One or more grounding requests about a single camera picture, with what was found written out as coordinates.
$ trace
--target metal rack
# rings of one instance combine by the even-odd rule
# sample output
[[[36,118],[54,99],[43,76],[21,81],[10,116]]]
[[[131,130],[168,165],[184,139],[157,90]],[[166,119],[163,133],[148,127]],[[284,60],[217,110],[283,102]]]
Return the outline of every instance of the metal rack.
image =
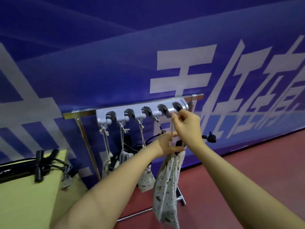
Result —
[[[97,124],[99,125],[100,128],[101,127],[107,128],[107,126],[111,124],[112,121],[117,121],[118,123],[125,124],[125,122],[129,121],[132,118],[136,121],[142,121],[147,116],[154,121],[159,121],[159,117],[162,114],[170,118],[169,115],[170,112],[178,112],[181,109],[194,112],[197,100],[201,100],[201,99],[203,99],[203,94],[188,95],[183,97],[174,97],[174,98],[154,100],[150,102],[142,102],[142,103],[136,103],[130,105],[123,105],[123,106],[76,110],[76,111],[63,113],[63,117],[64,119],[75,119],[81,131],[82,138],[86,144],[87,152],[90,156],[95,174],[98,180],[101,181],[101,175],[98,170],[94,155],[92,153],[91,146],[89,144],[86,130],[82,123],[81,117],[96,115]],[[177,187],[176,195],[177,195],[177,201],[181,201],[183,205],[186,205],[186,201],[179,187]],[[145,212],[151,211],[152,209],[153,208],[149,208],[137,212],[135,214],[128,215],[126,217],[118,219],[117,222],[137,216],[139,214],[143,214]]]

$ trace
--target blue wall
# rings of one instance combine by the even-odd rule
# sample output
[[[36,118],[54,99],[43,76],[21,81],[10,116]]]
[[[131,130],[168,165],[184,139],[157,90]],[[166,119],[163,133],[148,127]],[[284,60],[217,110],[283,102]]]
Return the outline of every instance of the blue wall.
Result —
[[[205,94],[195,112],[219,154],[305,126],[304,9],[305,0],[0,0],[0,162],[70,148],[90,187],[85,144],[62,112],[194,93]],[[101,169],[96,119],[83,121]],[[168,122],[146,119],[145,138]],[[116,125],[109,133],[116,152]],[[196,162],[187,151],[184,166]]]

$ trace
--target red carpet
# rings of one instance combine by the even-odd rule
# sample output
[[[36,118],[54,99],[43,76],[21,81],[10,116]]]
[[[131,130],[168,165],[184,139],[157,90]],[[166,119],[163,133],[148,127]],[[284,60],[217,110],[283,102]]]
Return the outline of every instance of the red carpet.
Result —
[[[225,157],[238,170],[305,220],[305,131]],[[179,188],[187,205],[178,203],[184,228],[242,228],[200,165],[181,172]],[[122,216],[152,207],[153,193],[136,188]],[[121,228],[170,228],[147,212],[116,224]]]

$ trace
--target forearm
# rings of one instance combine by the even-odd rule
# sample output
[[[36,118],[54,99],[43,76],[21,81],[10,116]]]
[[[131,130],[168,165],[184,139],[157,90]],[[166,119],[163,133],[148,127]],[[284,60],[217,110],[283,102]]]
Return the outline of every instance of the forearm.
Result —
[[[154,158],[154,151],[146,147],[120,165],[70,209],[62,219],[63,228],[113,228]]]
[[[245,228],[305,228],[305,223],[204,143],[191,148]]]

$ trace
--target person's left hand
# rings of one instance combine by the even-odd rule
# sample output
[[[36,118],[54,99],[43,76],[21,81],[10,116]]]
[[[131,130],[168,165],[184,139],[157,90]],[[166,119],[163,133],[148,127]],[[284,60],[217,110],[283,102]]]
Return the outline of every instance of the person's left hand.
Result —
[[[177,132],[173,132],[173,137],[177,137]],[[171,141],[171,133],[167,132],[158,136],[153,142],[151,142],[147,149],[153,149],[156,153],[156,158],[164,157],[171,153],[178,153],[185,151],[183,146],[170,146],[169,143]]]

